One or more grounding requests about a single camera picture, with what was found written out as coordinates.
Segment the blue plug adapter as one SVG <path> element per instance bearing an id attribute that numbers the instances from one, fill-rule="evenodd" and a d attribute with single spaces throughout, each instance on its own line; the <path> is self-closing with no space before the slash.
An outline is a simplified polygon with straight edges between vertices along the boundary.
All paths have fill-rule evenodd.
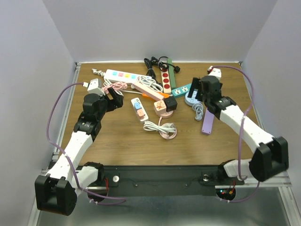
<path id="1" fill-rule="evenodd" d="M 139 109 L 141 109 L 142 107 L 141 107 L 141 105 L 140 105 L 139 102 L 134 102 L 134 108 L 135 108 L 135 110 L 139 110 Z"/>

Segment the small white power strip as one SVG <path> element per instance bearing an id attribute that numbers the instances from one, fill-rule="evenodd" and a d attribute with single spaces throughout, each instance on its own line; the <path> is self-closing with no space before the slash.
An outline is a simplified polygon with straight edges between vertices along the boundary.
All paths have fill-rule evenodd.
<path id="1" fill-rule="evenodd" d="M 131 99 L 133 109 L 137 115 L 138 120 L 141 123 L 145 123 L 149 120 L 148 114 L 146 113 L 144 106 L 142 105 L 138 97 Z"/>

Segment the pink plug adapter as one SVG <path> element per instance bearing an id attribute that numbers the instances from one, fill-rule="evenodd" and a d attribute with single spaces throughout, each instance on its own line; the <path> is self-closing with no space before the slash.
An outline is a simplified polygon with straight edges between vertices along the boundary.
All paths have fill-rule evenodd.
<path id="1" fill-rule="evenodd" d="M 144 114 L 144 110 L 143 109 L 139 109 L 137 110 L 137 115 L 140 119 L 143 119 L 145 114 Z"/>

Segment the black cube socket adapter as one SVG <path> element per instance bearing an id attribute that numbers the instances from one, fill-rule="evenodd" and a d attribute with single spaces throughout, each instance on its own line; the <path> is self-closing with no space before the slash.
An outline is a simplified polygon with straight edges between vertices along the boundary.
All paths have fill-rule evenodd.
<path id="1" fill-rule="evenodd" d="M 166 105 L 166 111 L 174 111 L 177 109 L 177 101 L 174 96 L 170 96 L 164 99 L 164 103 Z"/>

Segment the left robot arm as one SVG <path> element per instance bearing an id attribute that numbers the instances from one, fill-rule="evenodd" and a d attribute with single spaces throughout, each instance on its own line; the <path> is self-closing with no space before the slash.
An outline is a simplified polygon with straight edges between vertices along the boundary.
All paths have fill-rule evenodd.
<path id="1" fill-rule="evenodd" d="M 104 182 L 103 165 L 87 162 L 80 171 L 76 171 L 86 150 L 92 145 L 101 129 L 101 120 L 107 112 L 123 106 L 123 96 L 113 88 L 108 89 L 112 98 L 106 94 L 87 94 L 83 100 L 83 111 L 79 115 L 69 143 L 60 149 L 61 155 L 46 175 L 35 180 L 37 209 L 61 215 L 70 215 L 77 203 L 78 196 L 86 192 L 94 197 L 105 199 L 104 195 L 95 194 L 87 189 Z"/>

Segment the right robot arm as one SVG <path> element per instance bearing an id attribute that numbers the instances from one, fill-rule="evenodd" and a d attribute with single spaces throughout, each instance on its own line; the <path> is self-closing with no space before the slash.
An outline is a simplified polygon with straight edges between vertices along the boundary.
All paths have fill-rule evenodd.
<path id="1" fill-rule="evenodd" d="M 194 77 L 188 96 L 205 104 L 217 119 L 233 129 L 253 153 L 251 159 L 231 160 L 216 172 L 217 180 L 226 184 L 238 177 L 264 182 L 289 168 L 288 142 L 260 128 L 241 111 L 230 97 L 222 95 L 222 83 L 215 76 Z"/>

